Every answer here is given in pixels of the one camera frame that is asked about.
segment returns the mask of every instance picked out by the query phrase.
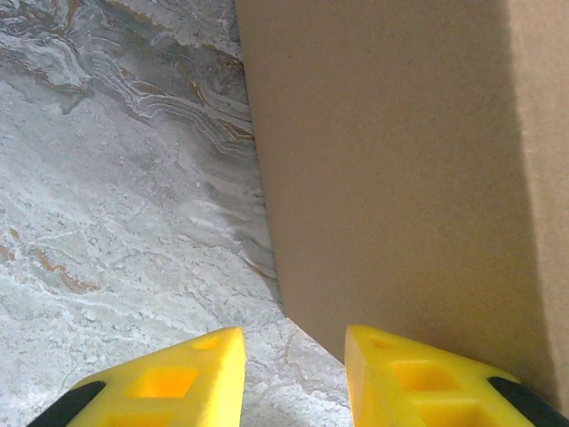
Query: cardboard box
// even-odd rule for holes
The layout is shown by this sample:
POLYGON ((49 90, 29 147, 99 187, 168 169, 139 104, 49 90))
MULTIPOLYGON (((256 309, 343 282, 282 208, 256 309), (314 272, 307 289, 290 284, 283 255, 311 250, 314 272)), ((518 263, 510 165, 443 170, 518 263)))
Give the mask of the cardboard box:
POLYGON ((286 314, 496 365, 569 412, 565 0, 237 0, 286 314))

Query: cardboard surface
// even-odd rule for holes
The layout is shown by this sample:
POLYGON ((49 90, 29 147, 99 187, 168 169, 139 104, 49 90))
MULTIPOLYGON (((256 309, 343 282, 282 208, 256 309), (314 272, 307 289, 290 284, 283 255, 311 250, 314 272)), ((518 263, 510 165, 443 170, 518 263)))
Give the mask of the cardboard surface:
POLYGON ((566 411, 569 20, 529 3, 236 1, 286 314, 339 359, 364 323, 566 411))

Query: gray marble tile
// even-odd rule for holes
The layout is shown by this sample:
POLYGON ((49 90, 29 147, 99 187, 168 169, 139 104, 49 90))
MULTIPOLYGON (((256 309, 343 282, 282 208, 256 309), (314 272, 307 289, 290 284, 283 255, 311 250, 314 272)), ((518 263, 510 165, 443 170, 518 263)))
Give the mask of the gray marble tile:
POLYGON ((343 366, 281 311, 229 32, 183 44, 143 17, 0 0, 0 424, 242 326, 243 426, 351 425, 343 366))
POLYGON ((235 0, 104 0, 165 28, 180 44, 214 46, 241 59, 235 0))

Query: marble floor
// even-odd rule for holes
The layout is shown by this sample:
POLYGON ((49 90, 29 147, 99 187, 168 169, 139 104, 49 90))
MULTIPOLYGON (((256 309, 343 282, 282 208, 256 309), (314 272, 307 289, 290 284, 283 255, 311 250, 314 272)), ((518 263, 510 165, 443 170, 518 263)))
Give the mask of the marble floor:
POLYGON ((0 425, 224 326, 243 426, 351 425, 281 310, 239 55, 228 1, 0 0, 0 425))

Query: black rubber tip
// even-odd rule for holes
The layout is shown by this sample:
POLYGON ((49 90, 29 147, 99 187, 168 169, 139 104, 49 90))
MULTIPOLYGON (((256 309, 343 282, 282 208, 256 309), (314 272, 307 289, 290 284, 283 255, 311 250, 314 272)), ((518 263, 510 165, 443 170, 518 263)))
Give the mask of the black rubber tip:
POLYGON ((103 381, 96 381, 68 391, 28 424, 28 427, 66 427, 105 385, 103 381))
POLYGON ((499 376, 488 382, 535 427, 569 427, 569 420, 528 387, 499 376))

